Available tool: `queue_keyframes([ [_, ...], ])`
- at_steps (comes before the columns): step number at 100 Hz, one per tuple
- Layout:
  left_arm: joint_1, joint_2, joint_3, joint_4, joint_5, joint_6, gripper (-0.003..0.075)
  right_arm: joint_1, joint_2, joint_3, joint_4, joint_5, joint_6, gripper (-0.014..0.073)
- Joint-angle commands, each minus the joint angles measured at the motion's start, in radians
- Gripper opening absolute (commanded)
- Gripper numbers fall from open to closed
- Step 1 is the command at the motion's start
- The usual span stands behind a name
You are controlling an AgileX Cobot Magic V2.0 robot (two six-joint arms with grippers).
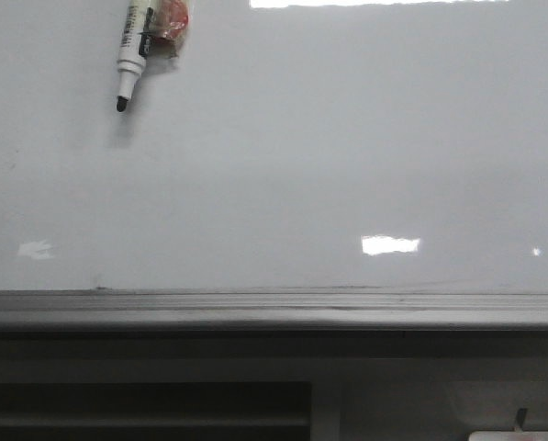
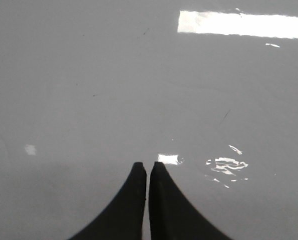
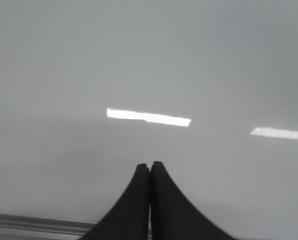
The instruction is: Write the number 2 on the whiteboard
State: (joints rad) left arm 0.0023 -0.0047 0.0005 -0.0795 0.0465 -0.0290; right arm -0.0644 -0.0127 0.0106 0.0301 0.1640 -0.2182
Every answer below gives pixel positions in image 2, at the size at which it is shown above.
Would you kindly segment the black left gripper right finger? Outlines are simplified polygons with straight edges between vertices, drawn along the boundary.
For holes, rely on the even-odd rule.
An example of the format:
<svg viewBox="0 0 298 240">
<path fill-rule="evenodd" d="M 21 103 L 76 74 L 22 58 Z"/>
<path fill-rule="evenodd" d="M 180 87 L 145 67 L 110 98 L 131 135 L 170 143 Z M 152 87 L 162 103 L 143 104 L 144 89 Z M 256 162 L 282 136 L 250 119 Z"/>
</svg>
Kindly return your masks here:
<svg viewBox="0 0 298 240">
<path fill-rule="evenodd" d="M 148 204 L 153 240 L 229 239 L 194 208 L 161 162 L 151 171 Z"/>
</svg>

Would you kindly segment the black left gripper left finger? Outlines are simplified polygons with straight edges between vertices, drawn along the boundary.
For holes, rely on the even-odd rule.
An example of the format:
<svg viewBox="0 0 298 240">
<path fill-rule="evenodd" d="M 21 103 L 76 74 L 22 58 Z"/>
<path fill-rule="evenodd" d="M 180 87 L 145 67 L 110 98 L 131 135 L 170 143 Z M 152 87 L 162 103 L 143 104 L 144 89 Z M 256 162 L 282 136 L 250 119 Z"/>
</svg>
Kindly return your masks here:
<svg viewBox="0 0 298 240">
<path fill-rule="evenodd" d="M 108 206 L 71 239 L 142 239 L 146 181 L 143 163 L 135 162 L 125 183 Z"/>
</svg>

